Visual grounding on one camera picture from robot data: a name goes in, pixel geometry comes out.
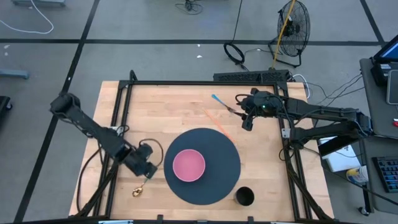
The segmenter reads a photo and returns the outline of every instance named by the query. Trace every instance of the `desk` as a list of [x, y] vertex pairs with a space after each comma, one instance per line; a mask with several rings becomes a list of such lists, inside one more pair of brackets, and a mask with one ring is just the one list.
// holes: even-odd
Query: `desk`
[[[373, 67], [370, 59], [361, 59], [361, 72], [368, 98], [369, 111], [372, 119], [372, 126], [377, 135], [398, 138], [398, 128], [392, 125], [392, 120], [398, 118], [398, 111], [395, 105], [388, 105], [386, 103], [386, 87], [378, 87], [373, 79], [371, 68]], [[360, 142], [361, 151], [364, 152], [363, 162], [366, 162], [369, 176], [370, 190], [381, 194], [391, 200], [398, 201], [398, 194], [386, 193], [377, 174], [377, 170], [373, 164], [372, 157], [382, 156], [398, 156], [398, 140], [387, 139], [379, 137], [369, 137]], [[374, 206], [381, 212], [389, 212], [398, 214], [398, 209], [395, 205], [375, 197], [367, 195], [365, 198], [371, 197], [371, 203], [367, 202], [369, 212]]]
[[387, 104], [387, 87], [379, 87], [373, 79], [371, 59], [363, 58], [360, 61], [363, 83], [368, 98], [373, 131], [377, 135], [398, 138], [398, 128], [392, 125], [393, 119], [398, 118], [395, 105]]
[[[117, 87], [118, 82], [102, 84], [94, 114], [94, 120], [102, 126], [109, 126], [111, 122]], [[248, 132], [241, 128], [242, 121], [239, 117], [229, 113], [211, 97], [211, 94], [216, 94], [227, 105], [240, 110], [235, 105], [234, 96], [238, 93], [249, 93], [252, 87], [273, 92], [273, 88], [268, 86], [133, 85], [127, 117], [130, 130], [125, 135], [127, 141], [138, 145], [140, 139], [155, 138], [167, 150], [170, 143], [184, 131], [193, 128], [218, 130], [203, 112], [202, 108], [205, 108], [236, 141], [241, 159], [241, 175], [233, 191], [223, 200], [211, 205], [193, 205], [179, 199], [170, 190], [162, 166], [146, 183], [142, 195], [133, 198], [132, 191], [144, 178], [134, 176], [122, 165], [116, 181], [111, 218], [155, 220], [157, 215], [162, 214], [165, 220], [243, 221], [248, 216], [253, 216], [257, 221], [293, 221], [286, 167], [278, 159], [278, 153], [282, 149], [278, 119], [257, 118], [254, 120], [253, 130]], [[306, 100], [302, 83], [289, 83], [289, 96]], [[312, 122], [305, 119], [300, 125], [311, 128]], [[317, 150], [315, 141], [306, 146]], [[96, 140], [89, 139], [82, 164], [96, 150]], [[308, 191], [325, 213], [333, 217], [320, 158], [308, 151], [302, 151], [301, 155]], [[154, 149], [150, 161], [157, 163], [159, 159], [160, 153]], [[89, 163], [84, 173], [81, 205], [90, 199], [97, 188], [100, 172], [101, 163], [97, 157]], [[255, 193], [256, 199], [249, 207], [242, 207], [233, 200], [233, 194], [242, 186], [252, 188]], [[100, 214], [104, 213], [107, 194], [106, 190]], [[75, 204], [76, 193], [70, 209], [71, 215], [76, 214]], [[299, 203], [299, 207], [300, 216], [304, 217], [302, 203]]]

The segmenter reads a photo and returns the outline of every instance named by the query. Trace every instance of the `white cable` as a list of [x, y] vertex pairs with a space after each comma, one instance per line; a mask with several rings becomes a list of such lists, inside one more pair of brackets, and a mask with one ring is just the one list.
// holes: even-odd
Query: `white cable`
[[25, 32], [25, 33], [29, 33], [29, 34], [49, 34], [49, 33], [54, 29], [54, 25], [51, 23], [51, 21], [49, 21], [49, 19], [48, 19], [47, 17], [45, 17], [45, 16], [42, 14], [42, 12], [40, 12], [40, 10], [36, 7], [36, 5], [35, 5], [35, 3], [33, 2], [33, 0], [30, 0], [30, 1], [31, 1], [32, 5], [35, 7], [35, 9], [37, 10], [37, 12], [40, 13], [40, 15], [42, 15], [42, 17], [43, 17], [47, 22], [50, 23], [51, 29], [50, 29], [49, 31], [47, 31], [47, 32], [38, 32], [38, 31], [20, 30], [20, 29], [16, 29], [16, 28], [13, 28], [13, 27], [9, 26], [8, 24], [6, 24], [5, 22], [3, 22], [2, 20], [0, 20], [0, 22], [1, 22], [2, 24], [4, 24], [6, 27], [8, 27], [8, 28], [10, 28], [10, 29], [12, 29], [12, 30], [15, 30], [15, 31], [19, 31], [19, 32]]
[[293, 76], [293, 78], [294, 77], [296, 77], [296, 76], [300, 76], [303, 80], [304, 80], [304, 83], [305, 83], [305, 85], [307, 86], [307, 99], [309, 99], [310, 98], [310, 96], [311, 96], [311, 92], [310, 92], [310, 87], [308, 86], [308, 83], [307, 83], [307, 81], [306, 81], [306, 79], [304, 78], [304, 76], [302, 76], [301, 74], [296, 74], [296, 75], [294, 75]]

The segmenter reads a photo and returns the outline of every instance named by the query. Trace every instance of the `wooden table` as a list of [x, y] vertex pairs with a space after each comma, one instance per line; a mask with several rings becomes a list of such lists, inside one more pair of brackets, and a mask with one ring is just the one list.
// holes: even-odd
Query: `wooden table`
[[[111, 122], [117, 86], [118, 82], [102, 84], [94, 115], [94, 120], [102, 126], [109, 126]], [[229, 113], [211, 97], [211, 94], [216, 94], [227, 105], [241, 111], [239, 106], [235, 105], [234, 96], [238, 93], [248, 94], [252, 87], [254, 86], [134, 85], [127, 118], [127, 124], [130, 126], [125, 135], [127, 141], [138, 145], [140, 139], [154, 138], [160, 141], [166, 151], [171, 142], [184, 131], [193, 128], [218, 130], [203, 111], [206, 109], [236, 141], [241, 159], [241, 175], [235, 188], [223, 200], [211, 205], [193, 205], [178, 198], [170, 190], [162, 166], [146, 183], [142, 195], [132, 197], [132, 191], [140, 186], [144, 178], [136, 177], [123, 165], [118, 173], [111, 218], [155, 220], [157, 215], [162, 214], [165, 220], [243, 221], [247, 220], [248, 216], [253, 216], [257, 221], [294, 221], [286, 166], [278, 158], [282, 149], [278, 119], [256, 118], [253, 130], [245, 131], [241, 128], [241, 119]], [[288, 87], [290, 97], [306, 100], [302, 83], [288, 83]], [[268, 86], [256, 88], [273, 92], [273, 88]], [[305, 119], [298, 126], [311, 128], [312, 122]], [[318, 150], [315, 141], [306, 146]], [[150, 161], [156, 164], [160, 159], [160, 151], [156, 145], [152, 147], [154, 153]], [[89, 139], [82, 164], [96, 150], [96, 140]], [[301, 151], [301, 155], [308, 191], [325, 213], [333, 217], [319, 156], [309, 151]], [[96, 190], [100, 172], [101, 163], [98, 156], [89, 163], [84, 173], [81, 206]], [[233, 194], [242, 186], [250, 187], [255, 193], [256, 199], [249, 207], [240, 206], [233, 200]], [[296, 190], [300, 202], [300, 216], [305, 217], [302, 196], [297, 188]], [[105, 190], [102, 214], [107, 194], [108, 191]], [[76, 214], [75, 200], [76, 193], [70, 209], [71, 215]]]

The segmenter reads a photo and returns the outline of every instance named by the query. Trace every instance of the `black circular mat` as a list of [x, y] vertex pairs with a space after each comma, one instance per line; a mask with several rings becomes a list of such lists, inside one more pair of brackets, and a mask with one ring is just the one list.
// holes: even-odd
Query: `black circular mat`
[[[180, 180], [173, 171], [174, 157], [184, 149], [194, 149], [205, 158], [203, 175], [194, 182]], [[241, 174], [241, 161], [234, 144], [224, 135], [208, 128], [182, 133], [174, 139], [164, 159], [164, 174], [172, 191], [195, 205], [209, 205], [225, 198]]]

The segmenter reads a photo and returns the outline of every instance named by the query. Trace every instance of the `pink bowl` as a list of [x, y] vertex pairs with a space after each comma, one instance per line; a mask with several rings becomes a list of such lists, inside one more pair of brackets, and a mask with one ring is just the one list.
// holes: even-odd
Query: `pink bowl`
[[174, 174], [185, 182], [199, 179], [203, 175], [205, 167], [205, 158], [200, 152], [193, 149], [184, 149], [174, 157]]

